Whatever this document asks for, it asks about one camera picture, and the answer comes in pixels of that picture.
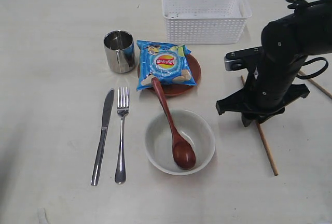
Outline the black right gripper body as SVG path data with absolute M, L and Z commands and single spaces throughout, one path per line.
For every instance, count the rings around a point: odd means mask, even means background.
M 310 91 L 306 85 L 292 82 L 303 66 L 306 56 L 293 63 L 278 64 L 263 56 L 257 64 L 258 75 L 249 75 L 245 86 L 234 94 L 216 102 L 221 115 L 233 111 L 255 115 L 273 115 L 299 98 L 305 99 Z

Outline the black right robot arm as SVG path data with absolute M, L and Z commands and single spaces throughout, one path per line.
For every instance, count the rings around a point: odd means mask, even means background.
M 233 51 L 224 57 L 227 71 L 247 69 L 245 85 L 232 95 L 218 100 L 219 115 L 241 113 L 242 123 L 263 123 L 298 98 L 310 93 L 306 85 L 295 85 L 302 66 L 331 53 L 331 0 L 307 3 L 295 1 L 294 13 L 269 22 L 261 33 L 261 46 Z

